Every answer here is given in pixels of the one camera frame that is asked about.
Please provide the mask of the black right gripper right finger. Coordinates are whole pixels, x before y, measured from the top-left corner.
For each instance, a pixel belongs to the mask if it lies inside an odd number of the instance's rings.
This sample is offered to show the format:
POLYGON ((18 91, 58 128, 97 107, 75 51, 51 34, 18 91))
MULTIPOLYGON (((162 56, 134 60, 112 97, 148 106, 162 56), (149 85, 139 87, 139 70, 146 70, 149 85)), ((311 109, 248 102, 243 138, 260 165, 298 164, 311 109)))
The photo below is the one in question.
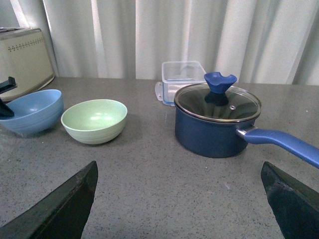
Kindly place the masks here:
POLYGON ((284 238, 317 239, 319 193, 267 161, 261 179, 284 238))

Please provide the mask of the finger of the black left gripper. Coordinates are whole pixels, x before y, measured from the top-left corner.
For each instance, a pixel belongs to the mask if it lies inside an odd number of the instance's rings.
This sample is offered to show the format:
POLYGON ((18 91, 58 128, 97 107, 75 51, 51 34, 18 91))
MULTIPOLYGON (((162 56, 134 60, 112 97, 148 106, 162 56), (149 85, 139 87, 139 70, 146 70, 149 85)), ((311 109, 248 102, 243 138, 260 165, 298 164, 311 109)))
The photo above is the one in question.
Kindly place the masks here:
MULTIPOLYGON (((15 78, 9 76, 8 80, 0 84, 0 93, 5 93, 7 91, 13 90, 17 87, 15 78)), ((1 117, 13 117, 14 112, 2 101, 0 100, 0 116, 1 117)))

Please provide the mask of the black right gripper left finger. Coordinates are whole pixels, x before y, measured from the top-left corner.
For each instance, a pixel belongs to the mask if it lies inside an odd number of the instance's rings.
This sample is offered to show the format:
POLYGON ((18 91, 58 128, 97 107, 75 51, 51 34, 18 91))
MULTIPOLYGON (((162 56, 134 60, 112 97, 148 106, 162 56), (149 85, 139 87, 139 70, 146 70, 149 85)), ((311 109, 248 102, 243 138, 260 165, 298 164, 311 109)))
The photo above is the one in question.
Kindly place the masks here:
POLYGON ((0 229, 2 239, 79 239, 95 198, 96 161, 0 229))

